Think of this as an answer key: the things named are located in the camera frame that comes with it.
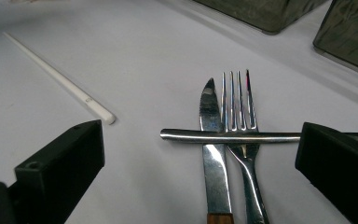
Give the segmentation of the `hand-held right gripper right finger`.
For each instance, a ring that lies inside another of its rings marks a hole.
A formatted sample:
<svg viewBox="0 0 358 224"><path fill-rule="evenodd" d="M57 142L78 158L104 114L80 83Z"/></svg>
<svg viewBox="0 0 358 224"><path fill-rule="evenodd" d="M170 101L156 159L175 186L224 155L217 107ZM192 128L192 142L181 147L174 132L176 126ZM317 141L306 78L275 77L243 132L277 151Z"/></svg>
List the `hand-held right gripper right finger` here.
<svg viewBox="0 0 358 224"><path fill-rule="evenodd" d="M358 133L306 122L295 167L352 224L358 224Z"/></svg>

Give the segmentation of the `metal fork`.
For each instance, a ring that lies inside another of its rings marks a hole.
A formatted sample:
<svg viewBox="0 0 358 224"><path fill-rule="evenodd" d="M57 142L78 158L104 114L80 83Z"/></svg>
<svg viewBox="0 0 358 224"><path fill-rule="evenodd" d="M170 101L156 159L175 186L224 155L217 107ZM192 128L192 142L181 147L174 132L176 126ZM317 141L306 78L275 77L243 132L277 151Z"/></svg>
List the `metal fork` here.
<svg viewBox="0 0 358 224"><path fill-rule="evenodd" d="M222 75L221 120L226 133L258 132L249 71L245 73L245 89L242 84L240 71ZM259 145L228 144L227 147L241 167L246 224L269 224L255 170Z"/></svg>

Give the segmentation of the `wooden handled table knife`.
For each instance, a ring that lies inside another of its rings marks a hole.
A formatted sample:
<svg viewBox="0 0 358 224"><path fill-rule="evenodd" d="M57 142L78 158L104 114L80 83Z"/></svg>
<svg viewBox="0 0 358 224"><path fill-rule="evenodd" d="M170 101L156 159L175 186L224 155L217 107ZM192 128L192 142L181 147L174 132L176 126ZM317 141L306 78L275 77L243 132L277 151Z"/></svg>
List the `wooden handled table knife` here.
<svg viewBox="0 0 358 224"><path fill-rule="evenodd" d="M203 132L217 133L222 130L212 78L201 92L200 129ZM204 144L202 158L207 198L207 224L234 224L228 188L226 147L222 144Z"/></svg>

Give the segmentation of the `smoky transparent plastic bin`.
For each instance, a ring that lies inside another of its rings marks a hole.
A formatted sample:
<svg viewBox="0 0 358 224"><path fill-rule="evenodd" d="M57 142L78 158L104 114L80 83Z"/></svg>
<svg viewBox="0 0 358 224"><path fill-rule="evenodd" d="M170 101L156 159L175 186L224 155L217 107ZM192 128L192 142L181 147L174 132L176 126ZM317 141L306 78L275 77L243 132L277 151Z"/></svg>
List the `smoky transparent plastic bin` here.
<svg viewBox="0 0 358 224"><path fill-rule="evenodd" d="M275 35L327 0L195 0Z"/></svg>
<svg viewBox="0 0 358 224"><path fill-rule="evenodd" d="M358 71L358 0L332 0L313 47Z"/></svg>

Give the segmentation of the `white chopstick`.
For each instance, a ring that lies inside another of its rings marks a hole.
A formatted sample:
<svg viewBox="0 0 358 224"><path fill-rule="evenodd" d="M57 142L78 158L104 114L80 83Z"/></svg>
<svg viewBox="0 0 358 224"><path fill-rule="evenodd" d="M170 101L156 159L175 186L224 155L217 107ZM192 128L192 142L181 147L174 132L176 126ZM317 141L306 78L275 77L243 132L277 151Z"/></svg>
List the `white chopstick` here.
<svg viewBox="0 0 358 224"><path fill-rule="evenodd" d="M42 59L26 45L22 44L13 35L4 33L4 36L14 45L16 45L50 77L52 77L62 88L71 94L81 105L87 108L88 111L90 111L93 115L108 125L111 125L116 121L117 118L112 112L96 101L91 95L80 89L73 81L62 74L58 69L48 63L46 60Z"/></svg>

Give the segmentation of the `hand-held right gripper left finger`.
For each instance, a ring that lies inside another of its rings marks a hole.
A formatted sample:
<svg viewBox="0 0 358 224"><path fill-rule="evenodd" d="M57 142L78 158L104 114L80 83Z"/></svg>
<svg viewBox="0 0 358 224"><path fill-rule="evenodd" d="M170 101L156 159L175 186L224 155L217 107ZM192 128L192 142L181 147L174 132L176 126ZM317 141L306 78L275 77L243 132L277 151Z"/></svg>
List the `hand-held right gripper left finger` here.
<svg viewBox="0 0 358 224"><path fill-rule="evenodd" d="M100 120L78 124L15 168L29 224L63 224L104 167Z"/></svg>

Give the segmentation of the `metal spoon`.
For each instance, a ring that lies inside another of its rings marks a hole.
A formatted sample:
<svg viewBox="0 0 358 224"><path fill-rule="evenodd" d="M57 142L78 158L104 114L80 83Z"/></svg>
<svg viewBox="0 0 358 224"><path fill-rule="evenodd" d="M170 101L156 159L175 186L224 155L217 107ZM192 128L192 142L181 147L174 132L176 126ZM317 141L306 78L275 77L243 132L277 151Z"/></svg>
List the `metal spoon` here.
<svg viewBox="0 0 358 224"><path fill-rule="evenodd" d="M358 141L358 132L343 133L322 125L305 123L300 133L246 133L246 132L207 132L181 129L162 129L160 137L164 140L192 144L278 144L299 142L307 129L347 135Z"/></svg>

